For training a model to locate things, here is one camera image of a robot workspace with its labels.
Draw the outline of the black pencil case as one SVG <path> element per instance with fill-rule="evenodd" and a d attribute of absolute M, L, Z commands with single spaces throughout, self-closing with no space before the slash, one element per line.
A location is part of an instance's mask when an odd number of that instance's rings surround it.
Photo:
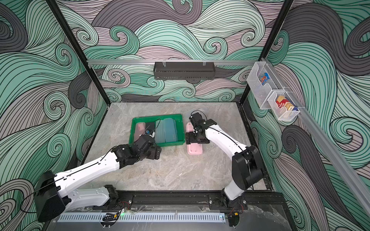
<path fill-rule="evenodd" d="M 150 130 L 153 133 L 155 131 L 155 129 L 156 129 L 156 122 L 147 122 L 145 124 L 145 131 Z"/>

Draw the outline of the opaque pink pencil case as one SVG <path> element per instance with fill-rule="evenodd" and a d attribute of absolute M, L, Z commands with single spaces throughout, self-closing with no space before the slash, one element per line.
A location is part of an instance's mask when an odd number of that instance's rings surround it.
<path fill-rule="evenodd" d="M 193 132 L 194 131 L 193 125 L 190 122 L 188 122 L 187 125 L 186 125 L 186 131 L 187 132 Z M 198 155 L 203 154 L 202 144 L 198 144 L 198 143 L 188 144 L 187 145 L 187 150 L 188 150 L 189 155 L 198 156 Z"/>

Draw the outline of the teal ribbed pencil case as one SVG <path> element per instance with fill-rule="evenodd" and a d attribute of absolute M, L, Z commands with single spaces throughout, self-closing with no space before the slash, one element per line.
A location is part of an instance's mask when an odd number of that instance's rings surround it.
<path fill-rule="evenodd" d="M 176 128 L 176 121 L 172 118 L 164 119 L 164 134 L 165 134 L 165 142 L 176 142 L 178 140 L 177 137 L 177 128 Z"/>

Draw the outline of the green storage tray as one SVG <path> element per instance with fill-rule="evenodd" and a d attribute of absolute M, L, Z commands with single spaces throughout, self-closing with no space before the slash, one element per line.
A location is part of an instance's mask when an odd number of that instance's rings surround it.
<path fill-rule="evenodd" d="M 129 144 L 141 135 L 149 135 L 161 147 L 185 143 L 183 116 L 181 114 L 136 117 L 132 120 Z"/>

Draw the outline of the translucent pink pencil case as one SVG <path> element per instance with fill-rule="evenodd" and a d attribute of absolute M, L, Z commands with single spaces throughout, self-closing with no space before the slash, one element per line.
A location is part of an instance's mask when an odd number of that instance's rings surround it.
<path fill-rule="evenodd" d="M 135 125 L 134 141 L 138 140 L 139 137 L 145 132 L 145 123 L 139 122 Z"/>

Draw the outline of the clear ribbed pencil case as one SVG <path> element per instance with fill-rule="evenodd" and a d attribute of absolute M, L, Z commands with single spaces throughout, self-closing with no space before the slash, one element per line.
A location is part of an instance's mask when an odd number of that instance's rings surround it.
<path fill-rule="evenodd" d="M 162 122 L 162 120 L 156 121 L 155 142 L 157 144 L 165 143 L 164 123 Z"/>

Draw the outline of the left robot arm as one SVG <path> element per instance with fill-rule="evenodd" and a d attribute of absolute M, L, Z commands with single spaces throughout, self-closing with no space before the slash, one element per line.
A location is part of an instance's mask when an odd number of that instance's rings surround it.
<path fill-rule="evenodd" d="M 154 138 L 142 135 L 133 144 L 114 146 L 102 157 L 79 167 L 59 173 L 51 170 L 44 172 L 34 193 L 37 220 L 46 222 L 71 209 L 106 206 L 109 200 L 116 202 L 118 196 L 112 186 L 91 191 L 79 188 L 100 176 L 144 159 L 158 160 L 160 154 L 161 147 Z"/>

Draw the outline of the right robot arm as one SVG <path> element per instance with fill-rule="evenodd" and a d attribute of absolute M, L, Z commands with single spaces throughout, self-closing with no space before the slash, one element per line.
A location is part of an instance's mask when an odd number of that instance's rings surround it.
<path fill-rule="evenodd" d="M 249 188 L 264 177 L 265 167 L 255 146 L 247 146 L 232 138 L 212 119 L 204 119 L 200 113 L 189 117 L 192 132 L 186 133 L 186 144 L 216 144 L 232 162 L 232 181 L 221 192 L 220 203 L 225 208 L 235 206 Z"/>

